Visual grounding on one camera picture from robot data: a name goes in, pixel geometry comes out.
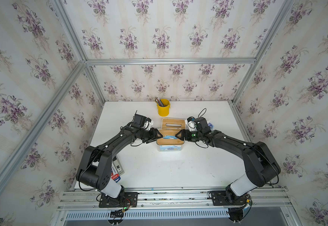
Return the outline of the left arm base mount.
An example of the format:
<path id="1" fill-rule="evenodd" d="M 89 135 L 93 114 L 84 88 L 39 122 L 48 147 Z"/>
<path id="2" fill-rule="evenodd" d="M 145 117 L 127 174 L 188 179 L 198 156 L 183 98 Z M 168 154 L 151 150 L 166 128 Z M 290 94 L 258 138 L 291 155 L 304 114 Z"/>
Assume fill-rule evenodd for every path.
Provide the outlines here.
<path id="1" fill-rule="evenodd" d="M 124 218 L 125 213 L 133 207 L 137 207 L 137 192 L 121 192 L 117 198 L 100 194 L 96 197 L 100 208 L 118 208 L 110 211 L 107 221 L 111 226 L 118 226 Z"/>

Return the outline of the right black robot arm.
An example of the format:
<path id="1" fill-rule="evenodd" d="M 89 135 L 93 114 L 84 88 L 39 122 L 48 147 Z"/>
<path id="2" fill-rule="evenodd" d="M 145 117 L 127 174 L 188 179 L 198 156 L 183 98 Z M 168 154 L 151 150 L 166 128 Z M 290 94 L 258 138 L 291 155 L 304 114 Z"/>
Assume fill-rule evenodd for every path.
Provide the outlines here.
<path id="1" fill-rule="evenodd" d="M 245 174 L 226 187 L 224 197 L 230 203 L 257 187 L 269 184 L 272 179 L 279 178 L 281 168 L 265 143 L 245 142 L 212 130 L 204 117 L 190 119 L 193 123 L 190 128 L 194 130 L 180 130 L 176 138 L 194 143 L 201 141 L 209 147 L 228 151 L 244 162 Z"/>

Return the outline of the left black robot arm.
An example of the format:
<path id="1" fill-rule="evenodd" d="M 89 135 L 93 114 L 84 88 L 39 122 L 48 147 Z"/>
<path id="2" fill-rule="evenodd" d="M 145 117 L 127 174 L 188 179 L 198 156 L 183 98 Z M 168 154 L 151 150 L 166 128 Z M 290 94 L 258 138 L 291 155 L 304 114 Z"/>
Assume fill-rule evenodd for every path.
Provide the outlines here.
<path id="1" fill-rule="evenodd" d="M 76 173 L 76 181 L 110 198 L 123 197 L 123 186 L 111 178 L 113 158 L 138 139 L 143 144 L 149 144 L 160 138 L 163 135 L 152 127 L 150 118 L 135 114 L 132 121 L 121 127 L 119 133 L 109 141 L 97 147 L 86 147 Z"/>

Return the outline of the bamboo tissue box lid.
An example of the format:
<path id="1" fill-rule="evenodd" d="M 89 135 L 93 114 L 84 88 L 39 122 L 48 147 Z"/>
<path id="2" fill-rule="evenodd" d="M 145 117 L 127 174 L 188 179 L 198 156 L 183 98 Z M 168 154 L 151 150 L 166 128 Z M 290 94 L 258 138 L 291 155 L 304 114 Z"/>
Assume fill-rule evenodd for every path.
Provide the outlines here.
<path id="1" fill-rule="evenodd" d="M 157 145 L 183 145 L 185 143 L 175 136 L 180 132 L 180 129 L 160 129 L 159 132 L 163 137 L 156 141 Z"/>

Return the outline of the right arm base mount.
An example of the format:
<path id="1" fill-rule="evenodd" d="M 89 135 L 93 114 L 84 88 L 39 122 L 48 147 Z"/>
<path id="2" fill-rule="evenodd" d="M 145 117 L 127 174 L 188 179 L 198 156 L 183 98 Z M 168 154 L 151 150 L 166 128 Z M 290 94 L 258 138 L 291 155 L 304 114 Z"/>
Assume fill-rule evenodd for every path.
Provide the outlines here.
<path id="1" fill-rule="evenodd" d="M 230 189 L 210 191 L 208 196 L 214 206 L 222 206 L 228 209 L 229 220 L 234 224 L 241 224 L 253 205 L 252 198 L 248 193 L 236 196 Z"/>

